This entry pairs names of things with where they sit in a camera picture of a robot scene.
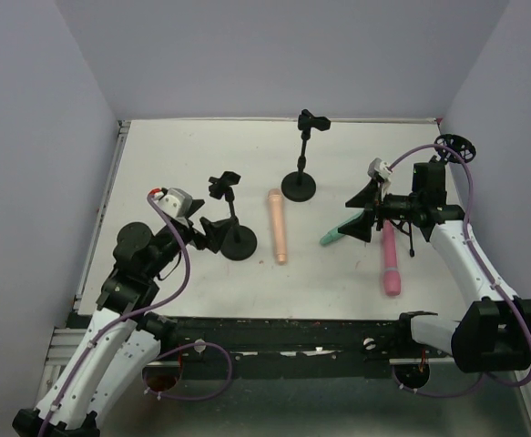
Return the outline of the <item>beige toy microphone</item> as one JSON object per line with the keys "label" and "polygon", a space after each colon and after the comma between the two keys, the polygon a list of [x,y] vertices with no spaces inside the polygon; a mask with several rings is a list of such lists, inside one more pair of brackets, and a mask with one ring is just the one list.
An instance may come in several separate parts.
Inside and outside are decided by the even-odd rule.
{"label": "beige toy microphone", "polygon": [[274,240],[275,260],[279,265],[288,261],[287,236],[284,218],[284,197],[278,188],[268,193],[268,206],[271,215],[271,229]]}

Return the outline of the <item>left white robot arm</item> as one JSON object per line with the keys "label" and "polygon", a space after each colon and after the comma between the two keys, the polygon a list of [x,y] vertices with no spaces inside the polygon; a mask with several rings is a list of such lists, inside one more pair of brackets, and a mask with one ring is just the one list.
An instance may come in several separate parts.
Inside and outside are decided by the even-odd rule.
{"label": "left white robot arm", "polygon": [[155,188],[149,205],[164,220],[159,232],[131,222],[117,234],[114,265],[97,308],[70,361],[37,406],[20,410],[13,428],[20,436],[98,436],[110,408],[168,340],[172,323],[155,310],[187,287],[188,248],[220,251],[230,220],[191,216],[204,204],[179,188]]}

